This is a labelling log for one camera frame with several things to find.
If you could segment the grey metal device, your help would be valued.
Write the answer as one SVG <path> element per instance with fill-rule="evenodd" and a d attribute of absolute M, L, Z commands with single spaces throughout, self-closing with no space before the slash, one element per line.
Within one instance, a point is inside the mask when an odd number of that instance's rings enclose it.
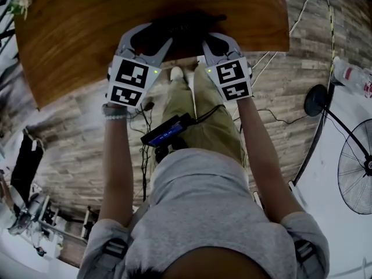
<path fill-rule="evenodd" d="M 36 193 L 31 196 L 25 208 L 23 208 L 13 226 L 8 229 L 12 236 L 20 235 L 32 224 L 38 221 L 40 216 L 44 214 L 49 202 L 49 195 Z"/>

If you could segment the person's left white shoe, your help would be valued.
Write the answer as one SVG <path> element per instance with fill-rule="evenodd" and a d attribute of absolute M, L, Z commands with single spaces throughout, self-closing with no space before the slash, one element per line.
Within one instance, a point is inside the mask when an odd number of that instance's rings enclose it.
<path fill-rule="evenodd" d="M 170 81 L 172 82 L 183 78 L 184 78 L 183 70 L 178 66 L 174 66 L 170 72 Z"/>

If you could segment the grey t-shirt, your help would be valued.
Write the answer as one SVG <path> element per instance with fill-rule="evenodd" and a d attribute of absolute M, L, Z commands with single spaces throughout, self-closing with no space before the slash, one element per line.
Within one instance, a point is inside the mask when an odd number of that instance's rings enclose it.
<path fill-rule="evenodd" d="M 330 268 L 326 237 L 308 213 L 291 213 L 270 221 L 252 199 L 246 177 L 225 170 L 219 155 L 182 149 L 166 156 L 151 181 L 149 208 L 128 230 L 113 220 L 92 228 L 78 279 L 129 279 L 143 271 L 165 271 L 182 255 L 202 247 L 239 252 L 263 268 L 271 279 L 325 279 Z M 103 246 L 123 239 L 128 250 L 113 270 L 100 264 Z M 316 248 L 317 266 L 303 271 L 295 242 Z"/>

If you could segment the black bag with white tag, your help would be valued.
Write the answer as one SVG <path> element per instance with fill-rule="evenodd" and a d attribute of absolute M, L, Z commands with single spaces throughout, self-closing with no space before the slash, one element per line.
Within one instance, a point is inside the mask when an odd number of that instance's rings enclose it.
<path fill-rule="evenodd" d="M 31 184 L 44 154 L 40 145 L 37 144 L 35 150 L 32 146 L 33 140 L 24 135 L 10 181 L 25 202 L 29 199 Z"/>

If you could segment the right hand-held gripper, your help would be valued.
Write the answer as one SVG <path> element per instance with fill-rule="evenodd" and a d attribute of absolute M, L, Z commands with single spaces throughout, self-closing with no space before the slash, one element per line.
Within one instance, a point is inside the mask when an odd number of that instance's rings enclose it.
<path fill-rule="evenodd" d="M 202 43 L 205 72 L 224 102 L 252 97 L 252 68 L 235 39 L 209 33 Z"/>

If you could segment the black pedestal fan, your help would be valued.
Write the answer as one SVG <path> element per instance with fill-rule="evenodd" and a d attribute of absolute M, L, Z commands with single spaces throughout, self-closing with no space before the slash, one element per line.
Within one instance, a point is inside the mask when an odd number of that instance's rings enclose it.
<path fill-rule="evenodd" d="M 310 117 L 330 117 L 331 122 L 342 127 L 341 134 L 347 134 L 338 161 L 338 189 L 350 210 L 372 214 L 372 119 L 350 130 L 329 110 L 330 101 L 326 87 L 315 85 L 305 98 L 305 113 Z"/>

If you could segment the black metal railing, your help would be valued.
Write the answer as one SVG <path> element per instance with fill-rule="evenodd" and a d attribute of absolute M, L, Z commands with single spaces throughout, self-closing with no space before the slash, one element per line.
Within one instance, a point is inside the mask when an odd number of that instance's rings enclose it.
<path fill-rule="evenodd" d="M 0 54 L 15 35 L 13 14 L 10 11 L 12 0 L 0 0 Z"/>

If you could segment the clear plastic bottle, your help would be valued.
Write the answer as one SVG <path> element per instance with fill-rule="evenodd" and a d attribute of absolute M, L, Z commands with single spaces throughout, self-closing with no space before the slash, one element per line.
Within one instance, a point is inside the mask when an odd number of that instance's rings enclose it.
<path fill-rule="evenodd" d="M 372 70 L 352 65 L 338 56 L 334 58 L 332 64 L 335 81 L 353 94 L 372 99 Z"/>

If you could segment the black oblong pouch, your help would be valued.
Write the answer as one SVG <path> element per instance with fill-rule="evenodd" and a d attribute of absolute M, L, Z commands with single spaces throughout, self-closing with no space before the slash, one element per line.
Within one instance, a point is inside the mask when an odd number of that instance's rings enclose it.
<path fill-rule="evenodd" d="M 199 56 L 207 34 L 218 31 L 219 23 L 225 20 L 225 14 L 211 15 L 201 10 L 154 19 L 149 27 L 133 36 L 131 44 L 137 54 L 154 56 L 171 38 L 165 62 Z"/>

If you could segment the black recorder box blue screen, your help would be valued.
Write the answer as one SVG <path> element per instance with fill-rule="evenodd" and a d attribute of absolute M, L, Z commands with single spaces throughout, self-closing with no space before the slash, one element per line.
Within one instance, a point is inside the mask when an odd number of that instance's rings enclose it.
<path fill-rule="evenodd" d="M 188 113 L 175 115 L 141 137 L 141 142 L 155 149 L 156 163 L 160 163 L 170 153 L 188 148 L 181 134 L 195 122 Z"/>

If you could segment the person's left forearm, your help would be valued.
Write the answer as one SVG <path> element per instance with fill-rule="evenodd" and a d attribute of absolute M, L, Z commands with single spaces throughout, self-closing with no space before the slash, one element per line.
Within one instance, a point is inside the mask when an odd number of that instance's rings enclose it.
<path fill-rule="evenodd" d="M 127 227 L 133 216 L 134 177 L 126 119 L 105 123 L 103 177 L 99 219 L 111 219 Z"/>

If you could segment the person's bare neck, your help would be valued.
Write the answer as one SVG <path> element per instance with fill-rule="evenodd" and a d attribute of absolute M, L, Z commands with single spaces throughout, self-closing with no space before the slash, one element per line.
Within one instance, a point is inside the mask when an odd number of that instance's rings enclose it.
<path fill-rule="evenodd" d="M 194 249 L 175 260 L 162 279 L 271 279 L 255 261 L 226 248 Z"/>

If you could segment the person's right forearm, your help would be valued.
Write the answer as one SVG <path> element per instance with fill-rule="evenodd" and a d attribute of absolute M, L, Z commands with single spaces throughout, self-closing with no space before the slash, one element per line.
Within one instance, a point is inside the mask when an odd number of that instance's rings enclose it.
<path fill-rule="evenodd" d="M 285 182 L 277 152 L 252 98 L 237 101 L 249 166 L 268 218 L 280 223 L 291 213 L 303 212 Z"/>

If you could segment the khaki trousers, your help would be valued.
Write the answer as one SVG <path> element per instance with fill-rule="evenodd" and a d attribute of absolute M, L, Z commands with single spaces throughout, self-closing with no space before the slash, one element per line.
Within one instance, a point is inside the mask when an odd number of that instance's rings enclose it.
<path fill-rule="evenodd" d="M 201 149 L 208 155 L 219 155 L 227 164 L 225 170 L 231 169 L 246 177 L 241 136 L 205 68 L 203 63 L 196 67 L 192 88 L 185 77 L 170 82 L 161 122 L 185 113 L 200 120 L 181 134 L 188 147 Z"/>

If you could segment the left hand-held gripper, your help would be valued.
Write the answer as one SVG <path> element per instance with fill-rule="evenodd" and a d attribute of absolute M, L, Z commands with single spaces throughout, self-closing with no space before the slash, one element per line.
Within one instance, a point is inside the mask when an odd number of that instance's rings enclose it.
<path fill-rule="evenodd" d="M 169 38 L 157 52 L 135 54 L 131 39 L 152 23 L 140 24 L 125 32 L 109 69 L 107 100 L 128 108 L 138 108 L 162 71 L 163 62 L 173 39 Z"/>

